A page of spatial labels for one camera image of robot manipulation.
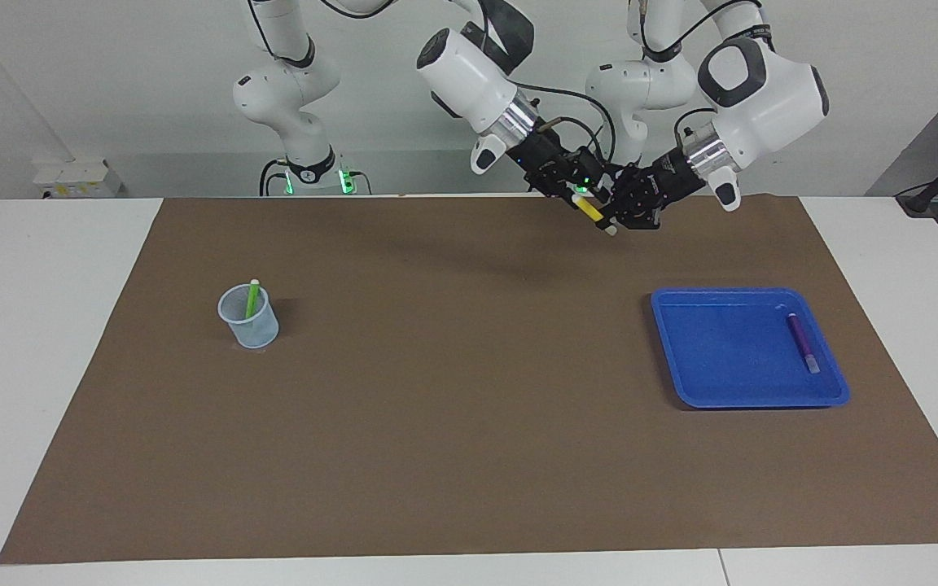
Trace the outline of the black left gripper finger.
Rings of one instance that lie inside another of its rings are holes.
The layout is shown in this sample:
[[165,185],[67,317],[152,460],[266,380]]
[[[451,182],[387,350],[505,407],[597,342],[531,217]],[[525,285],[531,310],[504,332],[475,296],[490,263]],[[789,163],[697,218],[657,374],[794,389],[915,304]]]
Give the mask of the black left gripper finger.
[[651,203],[651,167],[638,167],[636,164],[607,167],[611,185],[607,188],[609,204],[649,204]]
[[658,230],[664,208],[661,203],[610,199],[598,210],[602,218],[597,221],[597,227],[608,234],[621,229]]

